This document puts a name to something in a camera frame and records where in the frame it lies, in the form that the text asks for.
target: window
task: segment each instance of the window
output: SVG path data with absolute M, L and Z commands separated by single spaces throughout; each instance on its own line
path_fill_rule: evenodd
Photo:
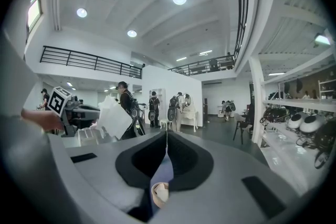
M 29 32 L 31 32 L 32 28 L 35 26 L 38 19 L 41 17 L 41 4 L 40 0 L 31 0 L 30 8 L 28 11 L 28 28 Z

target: black cap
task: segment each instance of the black cap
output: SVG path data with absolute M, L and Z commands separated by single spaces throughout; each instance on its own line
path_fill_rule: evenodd
M 125 88 L 125 89 L 128 88 L 127 83 L 124 82 L 124 81 L 120 81 L 120 82 L 118 83 L 118 88 L 119 88 L 120 86 L 123 86 L 123 88 Z

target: black pants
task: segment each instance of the black pants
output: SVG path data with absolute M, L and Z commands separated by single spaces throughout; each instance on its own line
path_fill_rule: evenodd
M 135 134 L 135 131 L 134 131 L 134 125 L 132 125 L 132 127 L 129 130 L 125 131 L 125 133 L 121 137 L 121 140 L 135 138 L 136 136 L 137 135 Z
M 151 121 L 151 127 L 158 127 L 159 126 L 159 113 L 155 113 L 154 121 Z

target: hand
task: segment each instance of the hand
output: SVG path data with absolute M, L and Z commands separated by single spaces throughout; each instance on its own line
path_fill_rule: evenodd
M 21 116 L 26 120 L 35 122 L 45 131 L 64 129 L 61 119 L 53 111 L 28 111 L 22 109 Z

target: white pants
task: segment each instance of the white pants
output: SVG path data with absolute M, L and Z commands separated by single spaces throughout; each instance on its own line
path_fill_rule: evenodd
M 172 121 L 172 129 L 173 131 L 180 132 L 181 131 L 181 120 L 182 120 L 182 115 L 181 111 L 179 109 L 176 109 L 176 115 L 175 119 Z

